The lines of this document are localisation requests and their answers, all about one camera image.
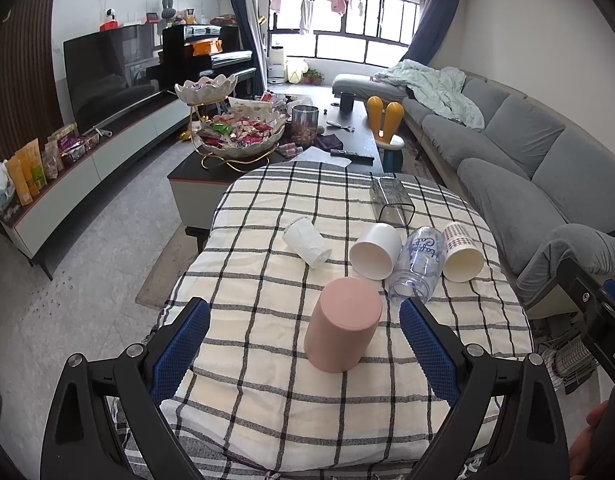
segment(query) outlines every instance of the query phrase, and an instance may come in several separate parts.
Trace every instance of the wood slat panel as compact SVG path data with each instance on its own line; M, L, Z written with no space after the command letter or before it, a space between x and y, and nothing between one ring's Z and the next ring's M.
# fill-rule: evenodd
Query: wood slat panel
M0 161L62 125L52 67L53 0L18 0L0 28Z

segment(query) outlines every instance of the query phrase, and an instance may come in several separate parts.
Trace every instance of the jar of nuts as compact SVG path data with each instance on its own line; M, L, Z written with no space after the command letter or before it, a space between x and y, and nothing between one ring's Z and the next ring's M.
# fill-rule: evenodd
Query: jar of nuts
M292 108L291 142L297 146L308 148L316 142L318 127L318 107L297 105Z

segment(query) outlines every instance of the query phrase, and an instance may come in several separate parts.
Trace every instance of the television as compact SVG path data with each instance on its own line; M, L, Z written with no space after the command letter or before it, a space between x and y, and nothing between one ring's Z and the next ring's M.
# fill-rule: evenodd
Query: television
M79 133L105 126L160 92L158 82L146 76L146 69L159 63L156 34L152 24L129 25L63 43Z

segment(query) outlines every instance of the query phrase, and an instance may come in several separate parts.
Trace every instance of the checkered tablecloth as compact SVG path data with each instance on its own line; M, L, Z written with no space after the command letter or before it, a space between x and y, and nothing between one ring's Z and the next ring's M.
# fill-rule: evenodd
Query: checkered tablecloth
M416 208L403 240L419 226L442 230L459 221L485 254L486 265L469 283L442 278L430 311L464 344L524 357L531 351L527 319L483 219L443 187L401 179ZM428 386L399 329L398 306L385 303L384 282L373 282L383 314L359 365L327 374L304 354L322 288L357 275L347 254L375 222L369 184L367 175L301 162L252 171L225 193L205 250L176 283L158 321L172 322L195 296L212 308L198 357L175 398L161 404L204 475L263 478L268 471L309 470L311 476L342 466L347 477L369 478L368 470L391 475L411 467L438 431L449 407ZM285 227L300 216L332 246L331 258L315 269L283 241ZM497 412L493 399L476 447L488 442ZM126 450L131 462L142 462L131 439ZM406 462L386 463L392 461Z

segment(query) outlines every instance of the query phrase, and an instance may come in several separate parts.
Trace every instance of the black mug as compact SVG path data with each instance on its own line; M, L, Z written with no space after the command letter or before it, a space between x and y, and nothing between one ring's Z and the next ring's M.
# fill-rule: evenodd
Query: black mug
M354 98L356 94L351 92L341 92L341 106L339 110L341 110L342 114L351 114L352 109L354 108Z

